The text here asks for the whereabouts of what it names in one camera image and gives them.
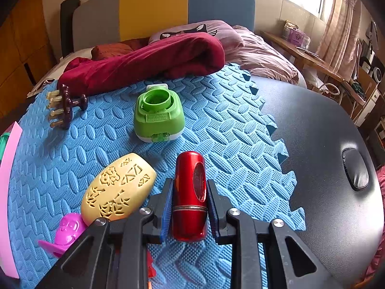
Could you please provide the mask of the red metallic capsule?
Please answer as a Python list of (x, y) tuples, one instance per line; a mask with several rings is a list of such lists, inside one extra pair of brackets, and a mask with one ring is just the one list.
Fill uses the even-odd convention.
[(172, 236), (182, 242), (202, 241), (207, 234), (207, 185), (201, 154), (178, 155), (173, 182)]

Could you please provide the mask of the brown wooden peg ball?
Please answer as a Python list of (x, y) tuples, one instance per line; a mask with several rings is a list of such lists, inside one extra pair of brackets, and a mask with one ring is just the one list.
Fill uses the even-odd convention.
[(48, 92), (46, 99), (48, 100), (46, 108), (50, 110), (48, 121), (53, 129), (68, 130), (73, 118), (73, 108), (78, 107), (81, 111), (86, 111), (88, 107), (88, 99), (84, 94), (72, 99), (69, 87), (64, 84), (59, 89)]

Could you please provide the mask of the wooden wardrobe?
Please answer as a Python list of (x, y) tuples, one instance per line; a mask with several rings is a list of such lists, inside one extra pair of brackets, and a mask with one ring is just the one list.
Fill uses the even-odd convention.
[(27, 101), (56, 63), (42, 0), (18, 0), (1, 23), (1, 119)]

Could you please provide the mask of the cluttered wooden shelf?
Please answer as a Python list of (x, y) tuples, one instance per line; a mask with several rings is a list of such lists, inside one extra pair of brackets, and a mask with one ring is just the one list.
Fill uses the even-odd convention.
[(375, 107), (380, 97), (378, 86), (384, 76), (384, 64), (378, 58), (379, 32), (373, 20), (366, 29), (366, 40), (362, 40), (361, 45), (358, 75), (354, 82), (358, 92), (354, 91), (354, 93), (363, 100), (364, 104), (357, 103), (350, 116), (357, 127), (364, 123)]

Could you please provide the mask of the pink cat print pillow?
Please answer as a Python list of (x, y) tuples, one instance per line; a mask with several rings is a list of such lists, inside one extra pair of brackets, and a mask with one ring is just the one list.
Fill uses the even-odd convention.
[(149, 44), (175, 35), (189, 33), (207, 33), (218, 39), (223, 46), (225, 54), (232, 53), (244, 46), (244, 41), (241, 36), (230, 25), (222, 20), (207, 20), (168, 28), (152, 35), (149, 38)]

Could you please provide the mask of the green white round dispenser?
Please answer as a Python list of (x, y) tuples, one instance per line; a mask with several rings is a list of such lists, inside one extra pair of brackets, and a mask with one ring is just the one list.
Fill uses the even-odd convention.
[(185, 116), (178, 94), (167, 84), (151, 84), (136, 100), (134, 130), (146, 143), (178, 139), (185, 128)]

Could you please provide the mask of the pink striped duvet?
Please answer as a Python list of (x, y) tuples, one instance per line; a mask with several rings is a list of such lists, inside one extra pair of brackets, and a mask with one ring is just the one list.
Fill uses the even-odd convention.
[(249, 71), (253, 76), (300, 84), (298, 69), (261, 36), (243, 26), (234, 26), (233, 29), (243, 39), (244, 46), (226, 54), (227, 63), (238, 64), (240, 69)]

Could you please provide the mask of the pink floral curtain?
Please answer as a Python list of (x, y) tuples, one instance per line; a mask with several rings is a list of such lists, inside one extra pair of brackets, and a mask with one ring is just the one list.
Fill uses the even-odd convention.
[(360, 0), (332, 0), (332, 10), (316, 53), (334, 72), (343, 74), (355, 64), (360, 20)]

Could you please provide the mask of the grey yellow blue headboard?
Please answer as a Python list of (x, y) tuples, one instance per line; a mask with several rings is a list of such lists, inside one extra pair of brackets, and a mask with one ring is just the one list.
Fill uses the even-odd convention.
[(207, 20), (253, 30), (255, 0), (88, 0), (74, 11), (72, 43), (78, 51)]

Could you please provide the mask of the magenta flanged plastic spool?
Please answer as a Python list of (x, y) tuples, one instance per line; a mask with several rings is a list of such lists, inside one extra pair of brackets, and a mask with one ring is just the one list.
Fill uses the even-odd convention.
[(60, 258), (86, 229), (87, 225), (81, 214), (69, 213), (61, 219), (54, 242), (39, 240), (38, 245), (46, 252)]

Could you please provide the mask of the wooden side table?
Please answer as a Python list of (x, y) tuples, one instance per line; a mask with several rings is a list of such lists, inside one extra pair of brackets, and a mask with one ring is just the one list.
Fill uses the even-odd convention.
[(280, 48), (282, 48), (285, 52), (288, 52), (291, 56), (295, 58), (294, 60), (294, 66), (298, 70), (303, 70), (304, 66), (310, 66), (317, 71), (320, 71), (321, 73), (331, 77), (335, 81), (342, 84), (343, 88), (346, 89), (349, 92), (349, 95), (361, 106), (365, 105), (365, 101), (354, 92), (352, 87), (349, 85), (349, 83), (341, 77), (339, 74), (332, 71), (332, 67), (328, 64), (325, 64), (322, 60), (312, 57), (311, 55), (306, 54), (303, 50), (300, 50), (299, 48), (295, 47), (293, 44), (289, 43), (287, 40), (284, 40), (272, 33), (268, 33), (265, 31), (262, 31), (260, 35), (263, 37), (263, 39), (267, 43), (273, 43)]

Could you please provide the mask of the blue foam puzzle mat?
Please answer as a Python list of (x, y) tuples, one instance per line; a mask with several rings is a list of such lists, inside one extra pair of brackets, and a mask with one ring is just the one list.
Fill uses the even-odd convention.
[(305, 212), (292, 210), (295, 173), (284, 174), (288, 157), (282, 140), (274, 140), (273, 116), (262, 111), (256, 78), (235, 64), (205, 77), (168, 81), (185, 115), (182, 135), (169, 142), (144, 143), (134, 132), (137, 97), (147, 83), (96, 95), (86, 111), (76, 110), (70, 128), (48, 122), (46, 93), (40, 93), (19, 121), (22, 135), (8, 187), (8, 229), (19, 288), (34, 288), (55, 263), (38, 244), (53, 241), (62, 217), (80, 211), (92, 180), (117, 158), (136, 153), (155, 169), (153, 194), (175, 172), (176, 158), (196, 151), (205, 160), (206, 176), (218, 193), (255, 219), (284, 220), (304, 230)]

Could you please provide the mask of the purple box on table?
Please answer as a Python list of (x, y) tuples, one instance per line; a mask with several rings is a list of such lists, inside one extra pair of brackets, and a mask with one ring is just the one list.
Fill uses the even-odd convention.
[(290, 44), (302, 49), (308, 49), (311, 39), (299, 29), (299, 26), (291, 21), (286, 21), (282, 30), (282, 38)]

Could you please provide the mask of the green flanged plastic spool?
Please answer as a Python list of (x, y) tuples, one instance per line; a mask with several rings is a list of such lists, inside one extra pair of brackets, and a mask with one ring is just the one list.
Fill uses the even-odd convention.
[(10, 133), (9, 132), (4, 132), (0, 136), (0, 161), (3, 159), (6, 144), (8, 142)]

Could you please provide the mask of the maroon folded blanket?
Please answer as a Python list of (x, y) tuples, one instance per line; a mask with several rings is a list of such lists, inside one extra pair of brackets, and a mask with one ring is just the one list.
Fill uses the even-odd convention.
[(207, 33), (188, 33), (100, 61), (76, 58), (59, 77), (57, 88), (67, 86), (71, 97), (92, 96), (157, 76), (171, 80), (206, 76), (224, 65), (225, 52), (218, 39)]

